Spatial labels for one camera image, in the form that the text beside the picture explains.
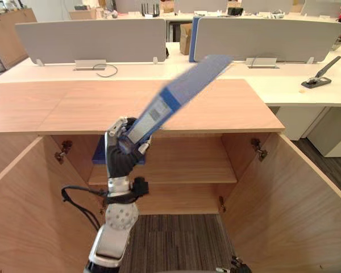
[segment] black stapler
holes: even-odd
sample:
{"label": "black stapler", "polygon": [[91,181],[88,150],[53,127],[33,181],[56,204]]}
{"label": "black stapler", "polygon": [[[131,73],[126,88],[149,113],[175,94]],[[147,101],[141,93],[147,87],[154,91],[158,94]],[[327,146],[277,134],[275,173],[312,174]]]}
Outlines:
{"label": "black stapler", "polygon": [[327,70],[329,70],[331,68],[331,66],[333,66],[335,63],[337,63],[337,61],[339,59],[341,59],[341,56],[337,56],[336,58],[334,58],[324,68],[322,68],[320,71],[318,71],[316,76],[309,78],[307,81],[302,82],[302,85],[304,87],[312,89],[312,88],[316,88],[316,87],[319,87],[322,85],[330,84],[332,81],[329,78],[322,77],[322,76],[327,72]]}

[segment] wooden countertop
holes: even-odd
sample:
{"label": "wooden countertop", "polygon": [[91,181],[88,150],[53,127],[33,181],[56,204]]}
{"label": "wooden countertop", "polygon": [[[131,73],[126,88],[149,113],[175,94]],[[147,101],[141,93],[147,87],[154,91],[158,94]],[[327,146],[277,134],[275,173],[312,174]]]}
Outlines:
{"label": "wooden countertop", "polygon": [[[166,81],[51,81],[0,84],[0,133],[102,134],[138,117]],[[216,80],[163,127],[164,133],[284,129],[244,80]]]}

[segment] black cable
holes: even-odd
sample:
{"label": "black cable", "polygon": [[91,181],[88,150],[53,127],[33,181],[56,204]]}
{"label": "black cable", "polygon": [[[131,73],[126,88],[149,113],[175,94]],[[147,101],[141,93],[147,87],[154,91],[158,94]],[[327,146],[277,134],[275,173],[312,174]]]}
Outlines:
{"label": "black cable", "polygon": [[99,66],[99,65],[105,65],[105,66],[108,66],[108,67],[113,67],[115,68],[115,72],[113,74],[110,74],[110,75],[107,75],[107,76],[104,76],[104,75],[100,75],[99,73],[96,73],[97,76],[99,77],[102,77],[102,78],[110,78],[111,76],[115,75],[118,73],[118,68],[112,64],[95,64],[93,67],[92,67],[92,70],[95,70],[95,67]]}
{"label": "black cable", "polygon": [[71,186],[71,185],[70,186],[65,186],[61,190],[61,194],[62,194],[62,197],[63,197],[63,202],[69,202],[74,207],[79,209],[80,212],[82,212],[86,216],[86,218],[90,221],[90,223],[93,225],[95,230],[98,231],[101,226],[100,226],[99,221],[97,220],[97,217],[91,211],[89,211],[88,209],[86,209],[83,206],[80,206],[77,203],[75,203],[69,197],[69,195],[68,195],[68,193],[66,191],[67,189],[76,189],[76,190],[79,190],[79,191],[90,192],[90,193],[92,193],[94,195],[101,196],[101,197],[106,197],[107,196],[107,192],[105,192],[105,191],[96,191],[96,190],[90,189],[90,188],[85,188],[85,187],[81,187],[81,186]]}

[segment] white desk partition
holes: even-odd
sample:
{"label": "white desk partition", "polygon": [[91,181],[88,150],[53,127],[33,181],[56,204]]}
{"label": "white desk partition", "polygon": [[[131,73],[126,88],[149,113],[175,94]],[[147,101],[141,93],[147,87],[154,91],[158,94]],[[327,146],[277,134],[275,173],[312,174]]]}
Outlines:
{"label": "white desk partition", "polygon": [[17,24],[30,59],[44,64],[75,60],[165,60],[164,19],[74,20]]}
{"label": "white desk partition", "polygon": [[293,0],[243,0],[241,7],[247,13],[273,12],[281,10],[288,14],[293,6]]}
{"label": "white desk partition", "polygon": [[195,10],[227,10],[227,0],[174,0],[174,11],[177,13],[194,13]]}
{"label": "white desk partition", "polygon": [[160,4],[159,0],[116,0],[115,2],[117,12],[119,13],[141,11],[142,3],[148,4],[149,13],[153,13],[153,5]]}
{"label": "white desk partition", "polygon": [[338,22],[204,17],[198,22],[194,59],[226,54],[235,60],[323,61],[340,34]]}
{"label": "white desk partition", "polygon": [[341,3],[328,0],[306,0],[301,14],[307,16],[327,15],[337,18],[341,13]]}

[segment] open cabinet door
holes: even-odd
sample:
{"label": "open cabinet door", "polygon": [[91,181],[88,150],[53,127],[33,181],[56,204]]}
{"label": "open cabinet door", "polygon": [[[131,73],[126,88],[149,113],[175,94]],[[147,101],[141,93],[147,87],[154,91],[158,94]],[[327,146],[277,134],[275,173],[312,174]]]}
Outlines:
{"label": "open cabinet door", "polygon": [[257,273],[341,272],[341,191],[285,136],[262,149],[221,213],[237,255]]}
{"label": "open cabinet door", "polygon": [[[63,185],[86,186],[58,145],[36,138],[0,173],[0,272],[82,272],[96,232],[71,204]],[[73,201],[97,215],[89,193],[71,192]]]}

